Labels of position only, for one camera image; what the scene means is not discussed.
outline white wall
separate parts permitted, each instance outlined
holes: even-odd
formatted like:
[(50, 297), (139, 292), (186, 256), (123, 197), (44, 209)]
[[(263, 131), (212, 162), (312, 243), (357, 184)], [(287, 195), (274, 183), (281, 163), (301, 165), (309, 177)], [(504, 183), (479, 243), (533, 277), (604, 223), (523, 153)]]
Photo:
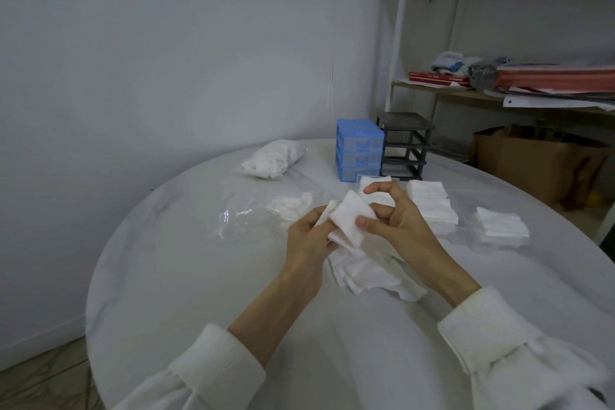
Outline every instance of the white wall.
[[(615, 0), (460, 0), (451, 50), (466, 54), (527, 56), (615, 48)], [(440, 103), (439, 134), (469, 143), (489, 126), (533, 123), (509, 113)], [(615, 144), (615, 132), (573, 132)], [(615, 196), (615, 159), (607, 160), (596, 188)]]
[(367, 117), (391, 1), (0, 0), (0, 369), (82, 334), (96, 260), (151, 189)]

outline white sweatshirt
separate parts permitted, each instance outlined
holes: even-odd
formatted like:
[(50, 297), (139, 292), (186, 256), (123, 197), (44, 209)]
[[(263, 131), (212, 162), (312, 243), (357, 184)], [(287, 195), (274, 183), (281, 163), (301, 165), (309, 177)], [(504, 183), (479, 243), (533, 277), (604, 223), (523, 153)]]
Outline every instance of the white sweatshirt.
[[(607, 379), (606, 368), (542, 334), (492, 287), (466, 299), (438, 329), (471, 376), (476, 410), (606, 408), (589, 391)], [(116, 410), (243, 410), (264, 381), (265, 370), (243, 344), (208, 324), (166, 371), (144, 381)]]

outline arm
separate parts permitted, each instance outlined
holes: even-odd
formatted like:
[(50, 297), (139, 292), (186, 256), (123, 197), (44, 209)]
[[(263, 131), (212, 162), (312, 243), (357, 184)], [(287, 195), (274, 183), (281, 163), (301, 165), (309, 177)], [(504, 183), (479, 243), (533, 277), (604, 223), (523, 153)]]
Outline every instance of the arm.
[(314, 227), (324, 209), (290, 226), (281, 273), (227, 331), (208, 324), (167, 370), (144, 381), (116, 410), (245, 409), (265, 381), (273, 352), (320, 290), (324, 261), (337, 248), (327, 240), (333, 222)]
[(438, 325), (471, 376), (477, 410), (605, 409), (590, 389), (606, 369), (591, 355), (545, 336), (518, 315), (496, 289), (481, 286), (442, 248), (416, 205), (394, 182), (365, 193), (388, 192), (395, 207), (371, 204), (381, 219), (357, 219), (386, 238), (425, 284), (455, 308)]

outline white marble table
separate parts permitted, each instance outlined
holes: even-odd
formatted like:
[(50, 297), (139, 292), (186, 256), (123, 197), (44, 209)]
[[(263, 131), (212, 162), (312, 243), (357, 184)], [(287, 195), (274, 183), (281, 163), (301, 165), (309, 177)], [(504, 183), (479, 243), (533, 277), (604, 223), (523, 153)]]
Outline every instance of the white marble table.
[[(337, 179), (333, 140), (307, 144), (281, 181), (232, 175), (255, 150), (244, 149), (165, 183), (120, 224), (98, 261), (86, 312), (90, 363), (106, 406), (163, 370), (205, 323), (229, 325), (273, 279), (283, 241), (258, 208), (302, 191), (325, 203), (352, 187)], [(604, 253), (555, 211), (488, 174), (429, 155), (424, 178), (521, 216), (532, 245), (519, 254), (443, 244), (528, 320), (615, 370), (615, 266)], [(255, 225), (239, 235), (228, 226), (217, 231), (221, 219), (233, 221), (226, 209), (248, 207), (257, 214), (241, 221)], [(469, 379), (436, 329), (448, 307), (435, 293), (419, 304), (379, 289), (355, 296), (325, 266), (322, 290), (274, 355), (250, 408), (472, 408)], [(606, 396), (615, 401), (612, 382)]]

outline hand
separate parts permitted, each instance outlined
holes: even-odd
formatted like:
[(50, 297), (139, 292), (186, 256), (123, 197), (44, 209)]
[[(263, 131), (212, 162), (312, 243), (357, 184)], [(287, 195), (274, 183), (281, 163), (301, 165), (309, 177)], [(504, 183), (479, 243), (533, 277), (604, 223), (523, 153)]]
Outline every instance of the hand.
[(370, 206), (382, 221), (359, 216), (357, 226), (387, 239), (429, 288), (454, 307), (480, 289), (442, 248), (416, 204), (396, 182), (375, 182), (365, 187), (364, 192), (386, 192), (395, 200), (395, 207), (373, 203)]
[(326, 206), (314, 208), (288, 228), (286, 263), (282, 275), (290, 275), (307, 292), (316, 296), (322, 285), (322, 266), (337, 249), (327, 236), (337, 227), (331, 220), (314, 227)]

